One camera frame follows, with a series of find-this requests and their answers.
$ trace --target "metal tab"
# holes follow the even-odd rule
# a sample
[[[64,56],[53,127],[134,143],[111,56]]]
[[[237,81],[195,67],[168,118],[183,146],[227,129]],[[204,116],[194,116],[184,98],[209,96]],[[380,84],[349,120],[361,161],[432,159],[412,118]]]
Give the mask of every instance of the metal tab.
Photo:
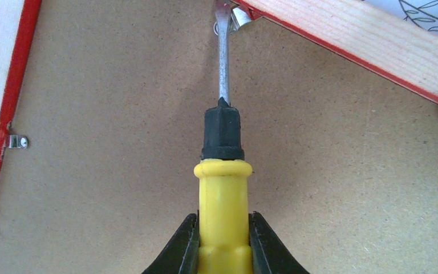
[[[231,12],[231,27],[229,33],[235,33],[240,27],[251,22],[252,19],[239,6],[232,9]],[[214,23],[214,33],[217,35],[217,22]]]
[[[9,135],[7,138],[6,147],[8,148],[26,148],[28,140],[23,135]]]

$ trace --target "metal shaft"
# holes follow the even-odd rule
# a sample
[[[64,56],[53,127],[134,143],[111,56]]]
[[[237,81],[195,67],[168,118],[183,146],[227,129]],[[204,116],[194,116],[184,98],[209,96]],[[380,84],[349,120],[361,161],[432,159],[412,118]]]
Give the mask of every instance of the metal shaft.
[[[216,0],[217,37],[219,40],[219,99],[229,101],[229,27],[231,7],[229,0]]]

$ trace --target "patterned paper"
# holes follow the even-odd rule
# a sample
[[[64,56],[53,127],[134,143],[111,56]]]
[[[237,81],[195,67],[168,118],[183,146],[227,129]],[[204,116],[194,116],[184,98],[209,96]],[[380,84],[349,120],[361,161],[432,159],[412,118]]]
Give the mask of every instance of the patterned paper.
[[[362,0],[438,35],[438,0]]]

